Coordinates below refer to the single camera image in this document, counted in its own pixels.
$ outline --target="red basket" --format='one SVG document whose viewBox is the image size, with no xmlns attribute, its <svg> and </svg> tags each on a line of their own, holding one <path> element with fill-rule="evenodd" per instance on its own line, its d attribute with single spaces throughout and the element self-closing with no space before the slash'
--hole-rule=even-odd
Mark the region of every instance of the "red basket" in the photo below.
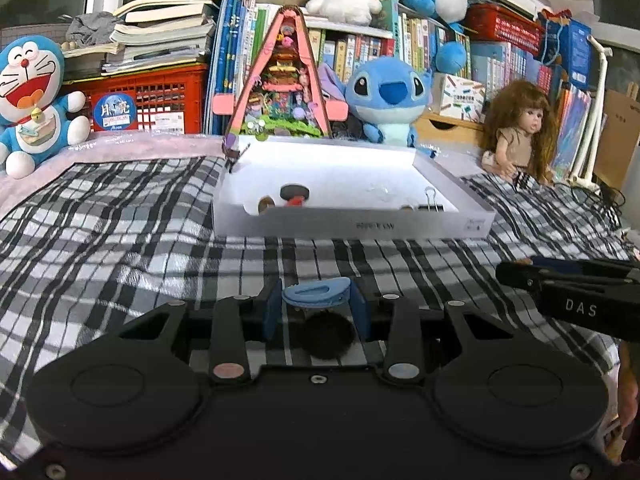
<svg viewBox="0 0 640 480">
<path fill-rule="evenodd" d="M 92 101 L 97 101 L 110 92 L 129 92 L 135 93 L 139 130 L 151 130 L 156 113 L 184 112 L 185 133 L 199 134 L 202 132 L 202 106 L 208 72 L 206 64 L 194 64 L 88 81 L 71 81 L 65 83 L 62 93 L 79 90 L 86 95 L 86 106 L 80 113 L 89 117 L 92 129 Z"/>
<path fill-rule="evenodd" d="M 475 4 L 466 12 L 465 27 L 472 40 L 509 41 L 538 55 L 544 29 L 509 9 L 495 4 Z"/>
</svg>

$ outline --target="cardboard box lid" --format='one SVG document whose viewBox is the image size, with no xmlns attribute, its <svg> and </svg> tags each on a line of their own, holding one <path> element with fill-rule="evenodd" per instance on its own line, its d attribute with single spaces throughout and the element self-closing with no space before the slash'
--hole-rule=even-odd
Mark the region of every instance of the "cardboard box lid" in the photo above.
<svg viewBox="0 0 640 480">
<path fill-rule="evenodd" d="M 607 115 L 593 173 L 607 186 L 622 189 L 631 158 L 640 139 L 640 103 L 620 92 L 607 90 Z"/>
</svg>

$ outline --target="doll's beige shirt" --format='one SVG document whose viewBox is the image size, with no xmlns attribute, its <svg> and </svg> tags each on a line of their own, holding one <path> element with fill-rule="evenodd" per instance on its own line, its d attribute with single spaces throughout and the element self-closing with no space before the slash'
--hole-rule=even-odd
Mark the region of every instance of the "doll's beige shirt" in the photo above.
<svg viewBox="0 0 640 480">
<path fill-rule="evenodd" d="M 507 141 L 507 160 L 514 166 L 526 168 L 531 159 L 531 135 L 520 128 L 501 128 L 498 139 Z"/>
</svg>

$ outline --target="screw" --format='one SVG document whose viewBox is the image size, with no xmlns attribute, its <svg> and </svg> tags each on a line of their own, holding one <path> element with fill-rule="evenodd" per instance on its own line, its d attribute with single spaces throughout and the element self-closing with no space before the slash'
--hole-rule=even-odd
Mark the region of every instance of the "screw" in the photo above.
<svg viewBox="0 0 640 480">
<path fill-rule="evenodd" d="M 575 465 L 569 473 L 571 480 L 587 480 L 590 476 L 591 468 L 586 464 Z"/>
<path fill-rule="evenodd" d="M 66 470 L 60 464 L 49 464 L 44 469 L 44 474 L 50 480 L 64 480 L 66 478 Z"/>
</svg>

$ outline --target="stitch's blue nose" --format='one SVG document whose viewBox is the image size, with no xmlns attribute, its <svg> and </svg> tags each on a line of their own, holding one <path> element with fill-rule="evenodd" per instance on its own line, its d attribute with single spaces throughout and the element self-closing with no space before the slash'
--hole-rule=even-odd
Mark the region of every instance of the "stitch's blue nose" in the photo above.
<svg viewBox="0 0 640 480">
<path fill-rule="evenodd" d="M 382 97 L 390 105 L 397 105 L 406 97 L 409 91 L 406 85 L 399 83 L 382 83 L 380 85 L 380 97 Z"/>
</svg>

